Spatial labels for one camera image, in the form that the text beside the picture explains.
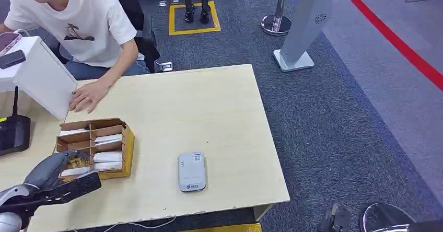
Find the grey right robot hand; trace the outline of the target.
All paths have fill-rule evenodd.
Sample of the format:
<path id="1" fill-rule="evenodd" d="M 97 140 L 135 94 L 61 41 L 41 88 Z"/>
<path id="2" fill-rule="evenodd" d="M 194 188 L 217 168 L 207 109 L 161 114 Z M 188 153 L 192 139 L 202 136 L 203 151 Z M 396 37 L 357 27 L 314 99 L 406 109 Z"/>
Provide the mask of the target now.
<path id="1" fill-rule="evenodd" d="M 320 223 L 317 225 L 318 232 L 341 232 L 349 229 L 351 224 L 351 210 L 348 206 L 334 203 L 330 209 L 326 209 Z"/>

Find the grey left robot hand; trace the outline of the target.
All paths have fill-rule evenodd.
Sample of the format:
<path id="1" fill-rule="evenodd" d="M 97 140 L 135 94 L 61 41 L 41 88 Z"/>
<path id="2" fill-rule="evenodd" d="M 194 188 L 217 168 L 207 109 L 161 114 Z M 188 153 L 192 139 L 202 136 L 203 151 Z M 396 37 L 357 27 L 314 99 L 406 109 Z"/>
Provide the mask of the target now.
<path id="1" fill-rule="evenodd" d="M 46 190 L 54 187 L 68 161 L 77 156 L 86 157 L 86 154 L 79 150 L 53 153 L 31 170 L 23 184 L 29 185 L 37 190 Z"/>

